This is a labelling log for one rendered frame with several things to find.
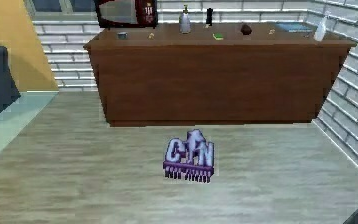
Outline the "white bottle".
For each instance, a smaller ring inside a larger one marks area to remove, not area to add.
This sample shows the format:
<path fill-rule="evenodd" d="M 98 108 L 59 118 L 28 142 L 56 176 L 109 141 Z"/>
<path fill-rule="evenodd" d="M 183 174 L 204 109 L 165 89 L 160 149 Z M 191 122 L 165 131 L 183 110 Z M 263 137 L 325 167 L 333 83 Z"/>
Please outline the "white bottle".
<path fill-rule="evenodd" d="M 324 39 L 324 36 L 326 34 L 326 31 L 327 31 L 326 23 L 327 23 L 327 20 L 328 20 L 329 16 L 330 16 L 330 13 L 326 12 L 324 14 L 324 17 L 319 22 L 319 24 L 317 26 L 317 29 L 316 29 L 316 31 L 314 33 L 314 40 L 315 41 L 321 42 Z"/>

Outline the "dark red microwave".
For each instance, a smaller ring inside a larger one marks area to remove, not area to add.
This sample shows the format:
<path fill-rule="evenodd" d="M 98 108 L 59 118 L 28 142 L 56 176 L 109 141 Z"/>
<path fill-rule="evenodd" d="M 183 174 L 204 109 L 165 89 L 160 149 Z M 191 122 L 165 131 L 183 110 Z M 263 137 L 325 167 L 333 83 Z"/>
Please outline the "dark red microwave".
<path fill-rule="evenodd" d="M 155 28 L 157 0 L 93 0 L 101 28 Z"/>

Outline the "window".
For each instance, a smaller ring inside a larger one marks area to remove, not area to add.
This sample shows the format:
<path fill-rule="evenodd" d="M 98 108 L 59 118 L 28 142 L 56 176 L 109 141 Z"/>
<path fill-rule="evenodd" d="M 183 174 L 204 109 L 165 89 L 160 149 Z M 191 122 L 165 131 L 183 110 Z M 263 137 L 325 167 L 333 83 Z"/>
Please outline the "window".
<path fill-rule="evenodd" d="M 27 10 L 34 14 L 93 13 L 94 0 L 23 0 Z"/>

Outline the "grey spray bottle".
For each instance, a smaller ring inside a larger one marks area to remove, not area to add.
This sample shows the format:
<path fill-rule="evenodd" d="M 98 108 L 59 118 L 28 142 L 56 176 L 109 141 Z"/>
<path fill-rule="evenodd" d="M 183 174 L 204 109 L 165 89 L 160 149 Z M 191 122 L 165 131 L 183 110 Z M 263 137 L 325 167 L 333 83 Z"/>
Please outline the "grey spray bottle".
<path fill-rule="evenodd" d="M 179 17 L 179 27 L 182 34 L 191 32 L 191 22 L 188 14 L 188 6 L 185 5 L 182 14 Z"/>

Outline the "brown wooden counter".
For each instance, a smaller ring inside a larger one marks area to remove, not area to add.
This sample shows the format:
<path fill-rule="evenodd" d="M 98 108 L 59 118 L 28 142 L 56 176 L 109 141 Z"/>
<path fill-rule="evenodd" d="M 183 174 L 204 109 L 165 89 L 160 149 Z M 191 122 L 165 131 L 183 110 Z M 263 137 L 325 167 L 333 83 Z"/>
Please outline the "brown wooden counter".
<path fill-rule="evenodd" d="M 250 35 L 240 28 L 196 24 L 182 34 L 161 24 L 129 29 L 125 40 L 115 29 L 102 31 L 85 48 L 106 121 L 132 127 L 315 119 L 355 42 L 335 34 L 317 42 L 272 23 L 252 25 Z"/>

